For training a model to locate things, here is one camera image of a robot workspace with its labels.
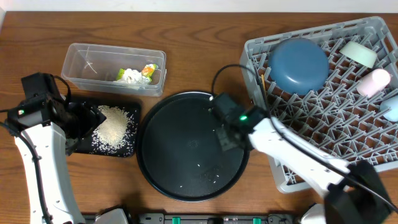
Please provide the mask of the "yellow green snack wrapper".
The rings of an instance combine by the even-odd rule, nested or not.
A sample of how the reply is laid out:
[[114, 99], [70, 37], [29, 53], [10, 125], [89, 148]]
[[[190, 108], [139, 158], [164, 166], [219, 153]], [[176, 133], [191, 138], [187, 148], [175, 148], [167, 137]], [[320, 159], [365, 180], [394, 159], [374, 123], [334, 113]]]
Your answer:
[[158, 69], [158, 66], [156, 64], [147, 64], [140, 72], [146, 76], [146, 77], [151, 77], [154, 74], [154, 72]]

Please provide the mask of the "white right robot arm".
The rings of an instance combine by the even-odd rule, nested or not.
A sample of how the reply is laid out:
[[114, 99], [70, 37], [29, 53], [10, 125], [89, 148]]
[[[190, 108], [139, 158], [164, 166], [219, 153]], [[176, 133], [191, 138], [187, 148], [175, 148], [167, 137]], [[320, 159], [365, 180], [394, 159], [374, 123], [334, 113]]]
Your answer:
[[255, 149], [298, 174], [323, 203], [312, 206], [300, 223], [383, 223], [397, 211], [378, 173], [367, 161], [350, 164], [310, 144], [270, 112], [245, 110], [229, 95], [210, 96], [210, 111], [221, 121], [216, 130], [222, 149]]

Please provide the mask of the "blue plate with rice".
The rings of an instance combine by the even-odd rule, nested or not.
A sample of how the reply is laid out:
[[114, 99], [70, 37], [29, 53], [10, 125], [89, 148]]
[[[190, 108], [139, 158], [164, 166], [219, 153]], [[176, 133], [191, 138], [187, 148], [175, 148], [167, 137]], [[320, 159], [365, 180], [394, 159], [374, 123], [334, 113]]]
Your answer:
[[283, 91], [306, 95], [321, 89], [328, 78], [328, 57], [308, 39], [281, 42], [269, 57], [270, 76]]

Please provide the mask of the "green bowl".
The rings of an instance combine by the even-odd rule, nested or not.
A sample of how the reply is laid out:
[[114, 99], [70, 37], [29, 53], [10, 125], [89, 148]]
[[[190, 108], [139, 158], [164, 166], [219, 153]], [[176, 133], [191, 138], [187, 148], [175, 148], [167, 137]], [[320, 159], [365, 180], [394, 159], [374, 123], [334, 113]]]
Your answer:
[[377, 53], [353, 41], [349, 41], [340, 53], [368, 68], [373, 68], [377, 59]]

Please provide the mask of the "wooden chopstick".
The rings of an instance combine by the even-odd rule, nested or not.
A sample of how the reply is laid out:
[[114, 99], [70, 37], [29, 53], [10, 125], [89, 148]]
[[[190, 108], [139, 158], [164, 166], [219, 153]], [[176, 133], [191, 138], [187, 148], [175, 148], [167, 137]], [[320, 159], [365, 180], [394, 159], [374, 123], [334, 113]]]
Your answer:
[[264, 74], [261, 75], [261, 83], [262, 83], [263, 95], [266, 96], [266, 83], [265, 83], [265, 79], [264, 79]]

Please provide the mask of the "light blue cup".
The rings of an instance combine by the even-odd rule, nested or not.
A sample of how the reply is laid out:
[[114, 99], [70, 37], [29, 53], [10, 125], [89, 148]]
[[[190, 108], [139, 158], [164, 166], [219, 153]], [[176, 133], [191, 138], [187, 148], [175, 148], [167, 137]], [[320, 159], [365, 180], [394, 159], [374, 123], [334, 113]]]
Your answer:
[[383, 101], [380, 105], [380, 110], [387, 110], [389, 111], [383, 115], [387, 120], [392, 122], [397, 122], [398, 120], [398, 96], [394, 96]]

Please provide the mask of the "pink cup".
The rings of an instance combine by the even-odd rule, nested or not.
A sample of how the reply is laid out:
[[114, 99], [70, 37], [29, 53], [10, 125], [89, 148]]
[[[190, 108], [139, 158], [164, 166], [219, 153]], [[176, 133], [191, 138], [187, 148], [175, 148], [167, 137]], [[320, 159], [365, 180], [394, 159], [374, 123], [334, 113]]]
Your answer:
[[368, 98], [384, 89], [391, 81], [391, 75], [384, 69], [378, 68], [360, 79], [357, 91]]

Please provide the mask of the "white paper napkin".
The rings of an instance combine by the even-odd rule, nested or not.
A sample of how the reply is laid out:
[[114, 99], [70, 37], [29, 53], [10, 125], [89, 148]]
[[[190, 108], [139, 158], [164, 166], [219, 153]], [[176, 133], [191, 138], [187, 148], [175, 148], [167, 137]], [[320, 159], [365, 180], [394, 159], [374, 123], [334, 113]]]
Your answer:
[[131, 70], [130, 68], [125, 70], [121, 68], [116, 76], [115, 82], [133, 85], [148, 85], [152, 82], [152, 79], [151, 77], [144, 76], [137, 70]]

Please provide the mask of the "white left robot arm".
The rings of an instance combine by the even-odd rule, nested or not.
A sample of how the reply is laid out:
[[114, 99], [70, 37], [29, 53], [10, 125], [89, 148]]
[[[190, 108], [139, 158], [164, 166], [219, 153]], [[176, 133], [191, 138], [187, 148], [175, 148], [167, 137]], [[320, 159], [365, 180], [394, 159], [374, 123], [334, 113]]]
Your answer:
[[106, 117], [87, 102], [63, 96], [57, 77], [37, 72], [22, 78], [25, 100], [6, 111], [1, 126], [9, 131], [21, 154], [30, 202], [31, 223], [131, 223], [122, 206], [84, 216], [75, 200], [66, 157]]

